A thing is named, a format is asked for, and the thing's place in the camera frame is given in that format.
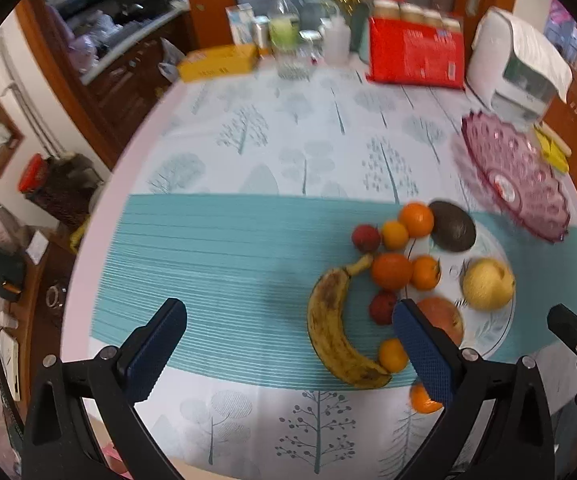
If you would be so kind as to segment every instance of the blue gripper pad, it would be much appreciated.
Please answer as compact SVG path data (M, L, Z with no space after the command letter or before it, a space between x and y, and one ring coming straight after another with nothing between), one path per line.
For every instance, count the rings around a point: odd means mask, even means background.
M447 408L453 400L453 373L405 301L395 305L393 329L430 398Z
M186 306L180 300L169 298L146 326L128 337L124 346L129 346L128 352L134 351L134 357L126 365L124 395L130 403L148 398L186 325Z

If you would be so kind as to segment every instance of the screw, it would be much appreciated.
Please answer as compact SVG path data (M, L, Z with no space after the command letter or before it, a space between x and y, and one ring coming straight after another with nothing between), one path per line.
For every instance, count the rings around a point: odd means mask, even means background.
M462 357L467 361L476 361L479 359L479 354L472 348L464 348L462 350Z
M535 368L535 365L537 363L535 362L535 360L532 357L530 357L530 355L525 355L524 357L522 357L522 364L526 368Z
M100 357L105 361L108 361L109 359L113 359L117 353L118 348L116 346L105 346L100 350Z
M44 360L42 361L44 368L50 368L55 363L57 363L57 357L55 357L53 354L48 354L46 357L44 357Z

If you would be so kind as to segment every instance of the white plate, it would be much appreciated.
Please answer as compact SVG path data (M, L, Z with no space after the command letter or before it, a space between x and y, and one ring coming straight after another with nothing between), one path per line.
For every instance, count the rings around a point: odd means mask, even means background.
M504 342L515 313L515 295L504 307L493 312L471 308L463 298L461 279L468 265L479 258L495 258L510 267L506 253L497 239L479 222L475 222L475 245L463 253L449 253L436 246L430 237L411 240L405 254L412 261L421 254L430 254L439 260L442 277L433 290L422 292L409 285L404 297L414 301L431 296L443 296L457 305L463 319L463 341L460 348L474 348L482 357L490 358Z

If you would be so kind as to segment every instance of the red lid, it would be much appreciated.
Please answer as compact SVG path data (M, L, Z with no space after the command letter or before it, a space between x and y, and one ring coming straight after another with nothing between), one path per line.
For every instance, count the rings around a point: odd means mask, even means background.
M26 169L18 182L17 189L20 193L35 191L46 182L47 176L48 163L39 153L36 153L26 165Z

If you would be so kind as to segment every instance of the ripe banana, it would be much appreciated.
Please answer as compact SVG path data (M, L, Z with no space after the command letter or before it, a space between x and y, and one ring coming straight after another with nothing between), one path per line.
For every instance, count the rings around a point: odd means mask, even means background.
M350 345L341 320L350 279L372 263L372 254L365 254L356 264L327 270L308 300L308 335L315 352L331 374L356 388L381 388L391 380L387 370Z

